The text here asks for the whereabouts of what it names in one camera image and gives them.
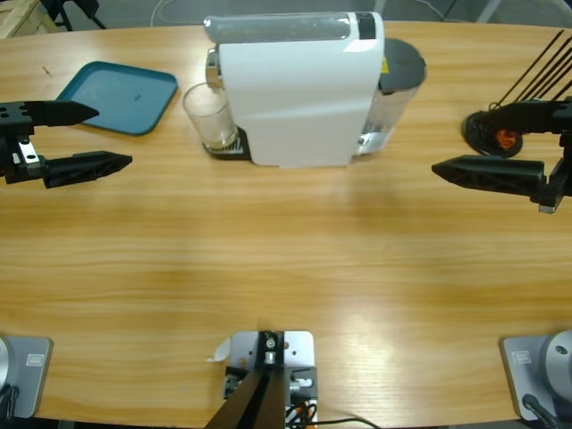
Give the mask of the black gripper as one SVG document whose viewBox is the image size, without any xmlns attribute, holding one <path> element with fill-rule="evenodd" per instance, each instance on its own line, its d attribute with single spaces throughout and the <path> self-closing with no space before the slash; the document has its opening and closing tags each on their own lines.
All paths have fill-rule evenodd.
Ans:
<svg viewBox="0 0 572 429">
<path fill-rule="evenodd" d="M 119 172 L 131 156 L 108 151 L 46 160 L 33 146 L 35 126 L 67 126 L 99 116 L 99 111 L 71 100 L 1 104 L 1 176 L 7 184 L 43 178 L 47 189 L 95 181 Z"/>
<path fill-rule="evenodd" d="M 527 100 L 486 113 L 493 127 L 520 133 L 551 130 L 551 116 L 563 154 L 548 178 L 542 161 L 513 160 L 499 156 L 458 156 L 433 164 L 432 172 L 465 189 L 533 198 L 539 212 L 554 214 L 564 197 L 571 196 L 571 98 L 554 115 L 551 101 Z"/>
</svg>

